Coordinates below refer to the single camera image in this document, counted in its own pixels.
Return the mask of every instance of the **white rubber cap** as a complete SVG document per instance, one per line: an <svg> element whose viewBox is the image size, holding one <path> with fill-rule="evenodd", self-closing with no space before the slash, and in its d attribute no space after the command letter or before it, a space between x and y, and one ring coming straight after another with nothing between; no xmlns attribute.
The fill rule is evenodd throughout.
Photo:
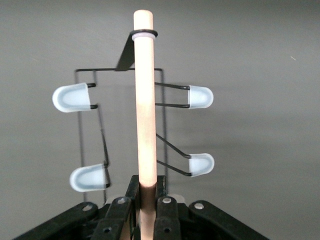
<svg viewBox="0 0 320 240"><path fill-rule="evenodd" d="M190 154L189 158L189 172L191 177L208 174L214 169L215 160L208 153Z"/></svg>
<svg viewBox="0 0 320 240"><path fill-rule="evenodd" d="M52 95L53 105L61 112L70 113L90 110L86 83L61 86Z"/></svg>
<svg viewBox="0 0 320 240"><path fill-rule="evenodd" d="M106 173L104 164L79 167L70 175L70 185L77 192L104 190Z"/></svg>
<svg viewBox="0 0 320 240"><path fill-rule="evenodd" d="M189 109L205 109L211 106L214 101L214 94L212 91L203 86L190 85L188 91Z"/></svg>

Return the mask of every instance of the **silver screw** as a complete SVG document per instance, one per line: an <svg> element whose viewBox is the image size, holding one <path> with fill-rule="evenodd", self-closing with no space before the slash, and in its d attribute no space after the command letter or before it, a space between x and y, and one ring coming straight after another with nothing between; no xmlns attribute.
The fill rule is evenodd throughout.
<svg viewBox="0 0 320 240"><path fill-rule="evenodd" d="M92 209L92 205L91 204L88 204L87 206L85 206L84 208L82 208L82 211L89 211Z"/></svg>
<svg viewBox="0 0 320 240"><path fill-rule="evenodd" d="M166 197L166 198L162 199L162 202L163 202L164 204L169 204L169 203L171 203L171 198Z"/></svg>
<svg viewBox="0 0 320 240"><path fill-rule="evenodd" d="M118 204L124 204L126 202L126 200L124 198L121 198L118 200Z"/></svg>
<svg viewBox="0 0 320 240"><path fill-rule="evenodd" d="M201 209L204 209L205 206L204 206L202 203L197 202L197 203L194 205L194 208L201 210Z"/></svg>

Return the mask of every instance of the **light wood stick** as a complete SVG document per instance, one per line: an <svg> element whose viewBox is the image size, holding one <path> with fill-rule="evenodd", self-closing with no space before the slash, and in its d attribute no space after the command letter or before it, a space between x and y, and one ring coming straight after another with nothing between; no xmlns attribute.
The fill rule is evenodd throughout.
<svg viewBox="0 0 320 240"><path fill-rule="evenodd" d="M137 10L133 15L134 30L153 30L153 14ZM148 36L134 40L135 99L140 183L141 240L152 240L156 220L156 111L154 40Z"/></svg>

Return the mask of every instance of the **gray surface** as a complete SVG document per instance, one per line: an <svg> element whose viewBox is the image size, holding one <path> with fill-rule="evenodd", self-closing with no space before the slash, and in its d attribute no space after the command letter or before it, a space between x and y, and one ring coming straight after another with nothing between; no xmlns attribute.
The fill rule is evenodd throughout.
<svg viewBox="0 0 320 240"><path fill-rule="evenodd" d="M0 1L1 239L82 200L69 186L80 165L77 115L57 111L51 95L73 83L74 69L114 67L138 9L154 14L166 81L214 92L208 109L168 109L168 139L216 163L198 178L170 172L170 192L208 200L271 239L319 239L320 3L296 2ZM109 195L138 173L134 78L119 74L102 74L111 81L90 92L104 103ZM185 101L180 94L168 101ZM90 123L96 115L86 113L93 164L102 152ZM89 199L101 204L102 193Z"/></svg>

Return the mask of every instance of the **rounded dowel tip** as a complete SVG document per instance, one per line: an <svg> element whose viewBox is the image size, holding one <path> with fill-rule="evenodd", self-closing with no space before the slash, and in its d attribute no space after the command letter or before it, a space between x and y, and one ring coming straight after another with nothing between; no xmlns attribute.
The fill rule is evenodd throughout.
<svg viewBox="0 0 320 240"><path fill-rule="evenodd" d="M148 10L137 10L133 14L133 29L154 29L154 16Z"/></svg>

